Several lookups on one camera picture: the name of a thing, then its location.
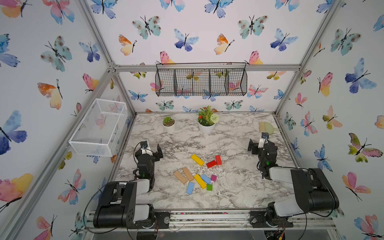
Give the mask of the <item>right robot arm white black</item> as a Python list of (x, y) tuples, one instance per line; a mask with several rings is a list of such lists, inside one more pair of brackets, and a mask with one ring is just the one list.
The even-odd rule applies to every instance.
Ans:
[(334, 211), (340, 206), (339, 198), (319, 168), (280, 167), (277, 164), (278, 147), (268, 139), (258, 143), (249, 141), (248, 151), (258, 156), (257, 169), (263, 179), (286, 183), (294, 195), (268, 204), (264, 215), (252, 214), (251, 221), (261, 220), (269, 227), (292, 227), (290, 217), (319, 211)]

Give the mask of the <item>natural wood block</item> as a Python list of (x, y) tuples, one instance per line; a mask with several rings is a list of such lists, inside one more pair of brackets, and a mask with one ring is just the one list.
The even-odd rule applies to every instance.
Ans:
[(194, 176), (190, 172), (190, 170), (187, 167), (182, 168), (185, 176), (187, 177), (188, 181), (192, 182), (194, 180)]
[(183, 184), (185, 185), (188, 182), (188, 179), (184, 177), (179, 171), (174, 172), (174, 176)]

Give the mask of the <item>light blue block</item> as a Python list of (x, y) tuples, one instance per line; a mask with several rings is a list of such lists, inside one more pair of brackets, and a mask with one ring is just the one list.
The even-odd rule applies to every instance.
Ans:
[(203, 180), (206, 184), (211, 184), (211, 182), (212, 182), (212, 180), (211, 180), (209, 177), (207, 177), (205, 174), (202, 174), (202, 175), (201, 175), (201, 178), (202, 178), (202, 180)]
[(194, 191), (194, 187), (195, 187), (195, 184), (192, 183), (192, 182), (189, 182), (186, 193), (188, 195), (191, 195), (193, 193), (193, 191)]

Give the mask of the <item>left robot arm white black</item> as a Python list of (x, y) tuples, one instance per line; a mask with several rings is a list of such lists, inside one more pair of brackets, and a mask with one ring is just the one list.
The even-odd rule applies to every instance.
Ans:
[(133, 171), (135, 179), (128, 182), (109, 182), (99, 200), (93, 217), (96, 229), (114, 228), (153, 228), (157, 223), (152, 204), (137, 203), (137, 196), (151, 192), (155, 185), (155, 163), (164, 157), (160, 145), (153, 152), (147, 142), (134, 154), (137, 168)]

